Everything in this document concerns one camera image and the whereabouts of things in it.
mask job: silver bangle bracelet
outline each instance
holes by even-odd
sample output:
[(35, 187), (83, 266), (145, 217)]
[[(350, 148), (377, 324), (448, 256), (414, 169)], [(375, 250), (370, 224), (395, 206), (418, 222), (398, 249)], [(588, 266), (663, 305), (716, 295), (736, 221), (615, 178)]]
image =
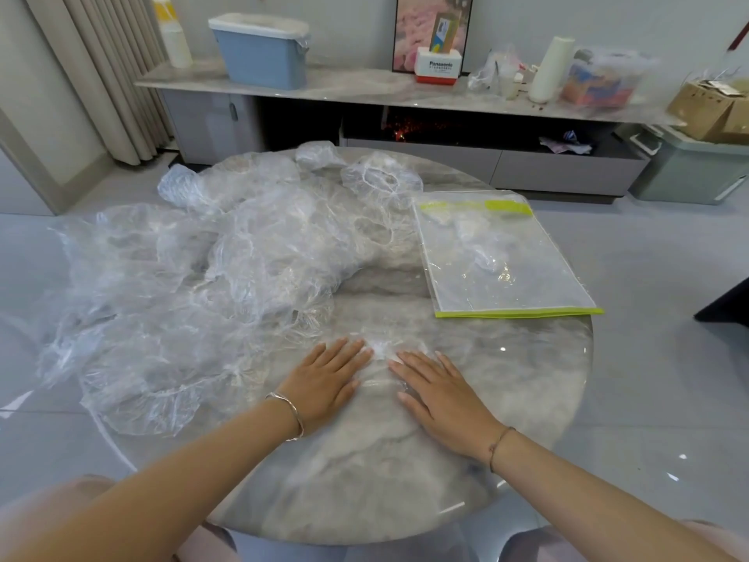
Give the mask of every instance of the silver bangle bracelet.
[(296, 409), (296, 406), (294, 406), (294, 403), (289, 400), (288, 398), (284, 397), (282, 394), (278, 393), (268, 393), (265, 399), (268, 398), (277, 398), (278, 400), (283, 400), (291, 407), (291, 411), (294, 413), (294, 418), (296, 418), (296, 423), (299, 424), (299, 435), (297, 435), (295, 438), (289, 438), (286, 441), (296, 441), (299, 438), (302, 438), (304, 436), (304, 423), (302, 422), (302, 418), (299, 415), (299, 411)]

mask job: green storage bin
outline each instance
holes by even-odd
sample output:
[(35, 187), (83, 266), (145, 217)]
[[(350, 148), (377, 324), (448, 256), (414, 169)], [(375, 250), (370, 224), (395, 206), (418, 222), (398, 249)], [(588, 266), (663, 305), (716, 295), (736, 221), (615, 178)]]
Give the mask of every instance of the green storage bin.
[(643, 201), (718, 205), (749, 175), (749, 146), (710, 144), (650, 124), (624, 125), (617, 134), (650, 159), (629, 189)]

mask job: hand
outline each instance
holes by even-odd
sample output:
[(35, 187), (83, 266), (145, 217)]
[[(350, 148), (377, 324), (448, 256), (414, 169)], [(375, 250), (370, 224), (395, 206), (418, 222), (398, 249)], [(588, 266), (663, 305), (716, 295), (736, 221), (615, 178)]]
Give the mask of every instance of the hand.
[(406, 393), (398, 398), (434, 439), (449, 449), (489, 464), (490, 446), (505, 427), (492, 416), (455, 365), (437, 353), (440, 363), (424, 353), (402, 351), (403, 363), (388, 367), (417, 391), (424, 404)]
[(364, 340), (349, 344), (347, 339), (329, 348), (317, 345), (276, 390), (296, 406), (305, 435), (327, 424), (351, 400), (359, 386), (351, 377), (372, 356), (372, 349), (361, 351), (363, 346)]

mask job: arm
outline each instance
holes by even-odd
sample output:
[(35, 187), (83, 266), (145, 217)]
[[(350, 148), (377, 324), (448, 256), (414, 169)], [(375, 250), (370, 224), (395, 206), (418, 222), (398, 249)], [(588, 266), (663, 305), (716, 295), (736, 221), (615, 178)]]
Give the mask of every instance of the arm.
[[(278, 388), (299, 411), (305, 434), (354, 394), (353, 374), (371, 357), (364, 341), (318, 345)], [(11, 554), (6, 562), (163, 562), (221, 500), (300, 426), (269, 398), (210, 434), (117, 483), (88, 508)]]
[[(736, 562), (629, 493), (497, 421), (444, 355), (402, 353), (389, 367), (423, 404), (398, 395), (425, 430), (454, 452), (490, 465), (591, 562)], [(492, 447), (500, 439), (496, 450)]]

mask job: cardboard box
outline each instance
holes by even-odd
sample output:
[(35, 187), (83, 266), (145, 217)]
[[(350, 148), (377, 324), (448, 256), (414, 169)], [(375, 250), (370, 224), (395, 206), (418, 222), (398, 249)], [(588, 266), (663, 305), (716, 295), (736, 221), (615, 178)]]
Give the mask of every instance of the cardboard box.
[(749, 144), (749, 89), (747, 79), (731, 81), (735, 91), (705, 82), (685, 84), (668, 112), (687, 122), (676, 128), (695, 140), (715, 144)]

